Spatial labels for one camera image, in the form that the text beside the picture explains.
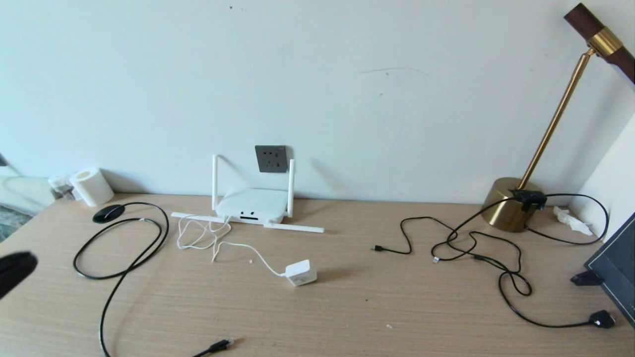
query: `wall outlet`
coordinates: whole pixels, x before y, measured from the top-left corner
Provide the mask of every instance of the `wall outlet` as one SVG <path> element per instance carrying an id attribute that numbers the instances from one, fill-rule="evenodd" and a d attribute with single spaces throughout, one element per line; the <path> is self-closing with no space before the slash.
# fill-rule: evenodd
<path id="1" fill-rule="evenodd" d="M 284 145 L 256 145 L 256 158 L 260 172 L 286 172 L 289 168 Z"/>

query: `crumpled tissue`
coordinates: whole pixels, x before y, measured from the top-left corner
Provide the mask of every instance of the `crumpled tissue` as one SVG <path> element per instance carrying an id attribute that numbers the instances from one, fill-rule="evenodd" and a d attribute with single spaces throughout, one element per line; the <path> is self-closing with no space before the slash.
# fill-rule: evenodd
<path id="1" fill-rule="evenodd" d="M 563 210 L 560 207 L 554 206 L 554 214 L 560 222 L 569 225 L 569 227 L 571 227 L 574 231 L 582 232 L 588 236 L 592 235 L 592 232 L 589 227 L 587 227 L 587 224 L 575 217 L 571 217 L 571 215 L 569 215 L 569 210 Z"/>

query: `white power adapter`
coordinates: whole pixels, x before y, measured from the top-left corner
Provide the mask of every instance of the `white power adapter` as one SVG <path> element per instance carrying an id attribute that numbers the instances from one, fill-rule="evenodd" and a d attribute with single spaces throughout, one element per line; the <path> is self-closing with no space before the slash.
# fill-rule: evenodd
<path id="1" fill-rule="evenodd" d="M 308 284 L 318 279 L 318 273 L 315 268 L 311 266 L 309 259 L 286 266 L 284 276 L 286 276 L 294 286 Z"/>

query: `wooden desk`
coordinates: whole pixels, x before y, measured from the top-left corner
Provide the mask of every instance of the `wooden desk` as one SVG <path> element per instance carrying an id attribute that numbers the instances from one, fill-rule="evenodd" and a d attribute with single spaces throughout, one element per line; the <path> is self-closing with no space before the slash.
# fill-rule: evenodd
<path id="1" fill-rule="evenodd" d="M 209 197 L 117 197 L 118 203 L 130 201 L 155 203 L 168 214 L 210 212 Z M 155 209 L 128 208 L 123 217 L 162 222 Z M 291 223 L 324 226 L 326 233 L 234 224 L 225 240 L 253 245 L 278 271 L 311 259 L 317 282 L 293 288 L 245 248 L 223 246 L 215 263 L 211 250 L 179 250 L 177 219 L 171 219 L 164 248 L 126 277 L 110 305 L 105 330 L 112 355 L 188 357 L 226 337 L 239 340 L 219 356 L 634 354 L 635 333 L 605 293 L 569 282 L 599 245 L 570 246 L 529 232 L 502 233 L 481 219 L 468 227 L 510 237 L 522 247 L 523 273 L 535 293 L 524 298 L 507 290 L 528 316 L 572 323 L 607 309 L 618 318 L 610 330 L 540 328 L 504 304 L 497 290 L 499 271 L 488 264 L 470 258 L 433 264 L 429 249 L 447 231 L 432 222 L 408 224 L 412 255 L 370 250 L 375 244 L 405 247 L 402 218 L 433 215 L 457 225 L 477 206 L 296 200 L 295 209 Z M 95 211 L 57 201 L 0 245 L 0 255 L 32 250 L 39 258 L 33 275 L 0 301 L 1 356 L 102 355 L 98 321 L 116 279 L 91 281 L 72 268 L 77 250 L 100 229 L 90 219 Z M 545 212 L 535 224 L 562 237 L 583 237 Z M 156 228 L 147 223 L 118 227 L 87 250 L 80 263 L 95 274 L 122 270 L 155 235 Z M 197 233 L 189 231 L 189 236 Z M 478 251 L 515 266 L 508 245 L 481 239 Z"/>

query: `white router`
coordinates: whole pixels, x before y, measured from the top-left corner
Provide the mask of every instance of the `white router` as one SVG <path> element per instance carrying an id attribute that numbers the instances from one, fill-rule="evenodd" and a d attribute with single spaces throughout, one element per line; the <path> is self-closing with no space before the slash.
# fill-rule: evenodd
<path id="1" fill-rule="evenodd" d="M 267 189 L 246 189 L 225 196 L 218 202 L 218 156 L 212 156 L 211 209 L 216 217 L 191 215 L 173 212 L 172 217 L 203 220 L 206 222 L 230 222 L 260 224 L 265 228 L 287 229 L 291 231 L 324 233 L 322 227 L 282 224 L 282 219 L 293 216 L 293 181 L 295 179 L 295 160 L 289 162 L 289 189 L 287 192 Z"/>

